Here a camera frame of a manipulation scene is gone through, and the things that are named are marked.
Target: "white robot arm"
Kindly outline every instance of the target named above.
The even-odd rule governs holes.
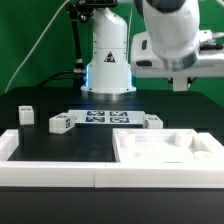
[[[173,78],[174,90],[187,90],[188,78],[224,76],[223,46],[215,45],[220,35],[199,30],[197,0],[135,0],[135,4],[147,32],[133,40],[133,75]]]

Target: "white foam block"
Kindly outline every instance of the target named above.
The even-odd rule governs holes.
[[[20,125],[34,124],[34,111],[32,106],[19,106]]]
[[[163,129],[163,121],[156,115],[145,114],[143,116],[143,128],[145,129]]]
[[[7,161],[18,145],[18,130],[5,131],[0,137],[0,161]]]
[[[49,132],[63,134],[75,126],[72,114],[61,113],[49,120]]]

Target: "green backdrop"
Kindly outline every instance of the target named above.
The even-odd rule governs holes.
[[[0,3],[0,94],[12,74],[26,57],[62,0],[1,0]],[[113,9],[129,22],[131,5],[120,4]],[[215,0],[200,3],[201,28],[214,32],[224,31],[224,9]],[[85,63],[92,55],[92,24],[79,24],[82,54]],[[131,38],[145,30],[143,20],[134,8]],[[18,74],[11,88],[36,86],[48,76],[75,66],[75,46],[68,14],[63,10],[57,17],[34,54]],[[138,89],[172,89],[162,79],[133,79]],[[49,85],[71,86],[71,82],[54,82]],[[224,78],[198,79],[190,90],[199,91],[224,107]]]

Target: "warning label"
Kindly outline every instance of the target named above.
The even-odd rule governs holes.
[[[114,59],[114,56],[112,54],[112,52],[110,51],[109,54],[107,55],[106,59],[104,60],[104,62],[116,62]]]

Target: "black table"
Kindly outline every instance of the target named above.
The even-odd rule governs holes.
[[[18,106],[32,105],[34,126],[20,126]],[[18,128],[16,161],[114,162],[112,127],[78,125],[49,134],[50,117],[69,109],[145,111],[165,128],[209,132],[224,144],[224,108],[196,92],[138,91],[119,102],[80,97],[67,88],[16,88],[0,97],[0,132]],[[0,188],[1,223],[223,223],[223,189]]]

